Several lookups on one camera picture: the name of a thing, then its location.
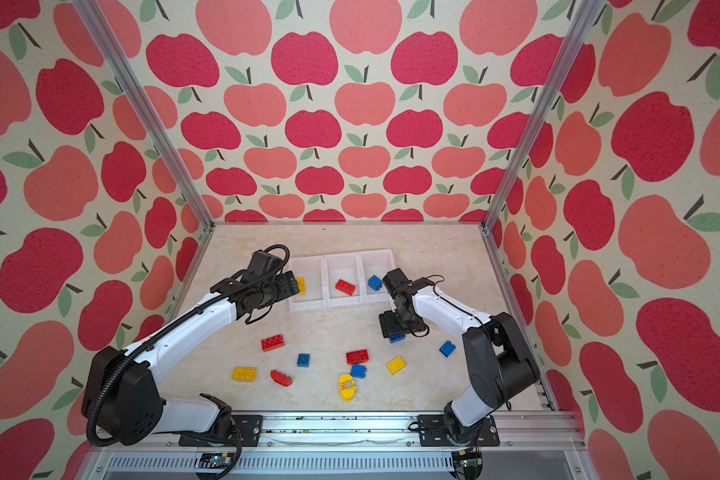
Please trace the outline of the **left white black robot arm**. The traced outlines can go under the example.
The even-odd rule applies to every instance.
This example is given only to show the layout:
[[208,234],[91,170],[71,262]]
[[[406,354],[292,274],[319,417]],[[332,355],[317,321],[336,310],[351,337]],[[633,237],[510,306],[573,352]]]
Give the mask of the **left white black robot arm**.
[[117,350],[106,347],[91,362],[81,413],[94,447],[134,445],[151,434],[178,434],[211,445],[231,446],[240,435],[225,402],[209,394],[183,398],[163,394],[167,374],[218,331],[238,320],[257,321],[295,296],[299,286],[286,265],[287,246],[252,253],[247,267],[214,284],[186,313],[156,332]]

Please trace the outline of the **left aluminium corner post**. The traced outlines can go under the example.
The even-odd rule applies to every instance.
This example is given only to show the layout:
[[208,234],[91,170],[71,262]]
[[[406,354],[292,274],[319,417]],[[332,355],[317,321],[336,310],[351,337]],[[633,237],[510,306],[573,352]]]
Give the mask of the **left aluminium corner post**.
[[110,27],[97,1],[73,1],[76,11],[97,48],[107,61],[114,77],[120,82],[135,114],[144,126],[167,169],[191,207],[204,232],[213,232],[215,222],[197,190],[181,156],[170,140],[160,116],[130,66],[114,30]]

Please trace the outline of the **yellow flat lego brick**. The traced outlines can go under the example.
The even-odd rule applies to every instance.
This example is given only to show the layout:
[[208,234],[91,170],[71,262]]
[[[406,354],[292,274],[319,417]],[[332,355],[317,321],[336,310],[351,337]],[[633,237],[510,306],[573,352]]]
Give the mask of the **yellow flat lego brick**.
[[232,379],[238,382],[254,382],[257,378],[257,369],[253,367],[235,367]]

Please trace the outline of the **small blue lego brick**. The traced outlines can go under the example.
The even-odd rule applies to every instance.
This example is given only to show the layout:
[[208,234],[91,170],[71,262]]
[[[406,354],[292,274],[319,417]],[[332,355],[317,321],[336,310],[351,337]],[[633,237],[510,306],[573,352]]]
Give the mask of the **small blue lego brick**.
[[308,368],[310,366],[311,356],[307,353],[300,353],[297,357],[297,366],[299,368]]

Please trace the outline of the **white three-compartment plastic bin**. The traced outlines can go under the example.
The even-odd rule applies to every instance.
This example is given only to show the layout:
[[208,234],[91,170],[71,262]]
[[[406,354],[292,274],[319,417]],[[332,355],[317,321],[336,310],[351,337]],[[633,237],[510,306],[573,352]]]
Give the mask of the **white three-compartment plastic bin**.
[[396,268],[391,249],[295,257],[290,270],[300,293],[288,300],[292,312],[392,305],[382,278]]

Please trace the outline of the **red curved lego brick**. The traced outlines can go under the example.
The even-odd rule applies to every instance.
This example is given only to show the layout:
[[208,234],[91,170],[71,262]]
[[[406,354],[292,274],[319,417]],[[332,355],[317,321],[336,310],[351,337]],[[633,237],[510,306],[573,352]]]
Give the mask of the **red curved lego brick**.
[[293,384],[293,379],[291,376],[278,370],[271,370],[270,377],[276,384],[283,387],[290,387]]

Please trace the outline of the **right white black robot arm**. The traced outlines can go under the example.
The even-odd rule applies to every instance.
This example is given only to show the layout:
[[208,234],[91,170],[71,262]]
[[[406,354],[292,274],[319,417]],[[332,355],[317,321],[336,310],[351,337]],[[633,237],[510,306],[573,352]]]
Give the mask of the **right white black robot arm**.
[[470,445],[484,428],[482,422],[540,379],[518,322],[508,313],[490,315],[459,302],[428,277],[409,279],[401,269],[382,279],[394,304],[379,315],[382,335],[420,336],[434,322],[463,345],[470,386],[444,407],[446,438]]

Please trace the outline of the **yellow square lego brick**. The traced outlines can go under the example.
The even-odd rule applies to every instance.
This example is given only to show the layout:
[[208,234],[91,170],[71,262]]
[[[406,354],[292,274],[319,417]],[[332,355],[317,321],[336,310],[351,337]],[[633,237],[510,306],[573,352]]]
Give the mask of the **yellow square lego brick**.
[[407,366],[402,356],[397,356],[386,363],[386,368],[391,375],[396,375]]

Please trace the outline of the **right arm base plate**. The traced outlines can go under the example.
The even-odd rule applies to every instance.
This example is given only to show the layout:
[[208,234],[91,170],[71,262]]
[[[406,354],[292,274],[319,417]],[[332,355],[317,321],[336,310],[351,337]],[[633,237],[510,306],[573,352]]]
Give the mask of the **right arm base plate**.
[[501,444],[494,418],[487,416],[471,426],[463,426],[448,415],[420,415],[410,425],[423,447],[474,448]]

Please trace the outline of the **aluminium corner post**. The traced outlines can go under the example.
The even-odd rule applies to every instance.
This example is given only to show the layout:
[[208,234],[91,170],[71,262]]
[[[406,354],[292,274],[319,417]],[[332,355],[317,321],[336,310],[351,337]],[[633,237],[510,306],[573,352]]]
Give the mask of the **aluminium corner post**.
[[135,114],[144,126],[167,169],[191,207],[204,232],[213,232],[215,222],[197,190],[181,156],[170,140],[160,116],[130,66],[114,30],[110,27],[97,1],[73,1],[76,11],[97,48],[107,61],[114,77],[120,82]]
[[546,121],[547,112],[553,108],[556,100],[562,98],[562,85],[587,38],[589,30],[596,21],[600,9],[605,5],[605,1],[578,1],[577,4],[580,8],[573,15],[569,29],[563,37],[560,50],[552,63],[547,80],[534,103],[518,146],[510,156],[498,191],[493,196],[486,218],[480,226],[480,232],[484,237],[489,236],[495,221],[501,213],[501,209],[506,206],[509,194],[519,177],[521,167],[529,158],[530,149],[535,144]]

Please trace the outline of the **right aluminium corner post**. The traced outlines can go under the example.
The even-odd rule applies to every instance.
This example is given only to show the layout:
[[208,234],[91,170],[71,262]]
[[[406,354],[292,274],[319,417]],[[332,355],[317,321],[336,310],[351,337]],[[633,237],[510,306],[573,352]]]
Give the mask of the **right aluminium corner post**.
[[510,156],[498,191],[493,196],[486,218],[480,226],[480,232],[484,237],[489,236],[495,221],[501,213],[501,209],[506,206],[509,194],[519,177],[521,167],[529,158],[530,149],[535,144],[546,121],[547,112],[553,108],[556,100],[562,98],[562,85],[587,38],[589,30],[596,21],[600,9],[605,5],[605,1],[578,1],[577,4],[580,8],[573,15],[569,29],[563,37],[560,50],[552,63],[547,80],[534,103],[518,146]]

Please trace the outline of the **blue lego brick under red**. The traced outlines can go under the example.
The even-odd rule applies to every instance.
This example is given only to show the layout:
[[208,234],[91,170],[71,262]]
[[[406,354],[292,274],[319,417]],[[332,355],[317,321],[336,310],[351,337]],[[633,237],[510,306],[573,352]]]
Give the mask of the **blue lego brick under red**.
[[364,379],[367,376],[367,367],[363,364],[353,364],[350,375],[355,379]]

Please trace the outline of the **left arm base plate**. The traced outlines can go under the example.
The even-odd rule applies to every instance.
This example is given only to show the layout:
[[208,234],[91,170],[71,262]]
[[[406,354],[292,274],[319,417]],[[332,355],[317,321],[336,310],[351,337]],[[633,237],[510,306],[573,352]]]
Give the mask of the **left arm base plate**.
[[257,447],[262,432],[262,415],[237,415],[216,422],[205,433],[182,433],[179,445],[182,447]]

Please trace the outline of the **small yellow lego brick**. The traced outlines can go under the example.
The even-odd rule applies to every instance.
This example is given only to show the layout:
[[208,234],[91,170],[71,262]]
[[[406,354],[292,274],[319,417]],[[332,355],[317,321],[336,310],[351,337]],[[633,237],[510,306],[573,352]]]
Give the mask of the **small yellow lego brick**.
[[297,277],[296,278],[297,285],[299,288],[299,295],[306,293],[306,286],[305,286],[305,280],[303,277]]

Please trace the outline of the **blue sloped lego brick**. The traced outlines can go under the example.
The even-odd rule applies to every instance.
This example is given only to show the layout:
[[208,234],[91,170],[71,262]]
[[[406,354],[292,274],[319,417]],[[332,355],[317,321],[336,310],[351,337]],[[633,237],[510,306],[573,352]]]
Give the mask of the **blue sloped lego brick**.
[[444,342],[439,348],[439,352],[445,358],[449,358],[454,353],[455,350],[456,350],[456,345],[454,343],[452,343],[451,341]]

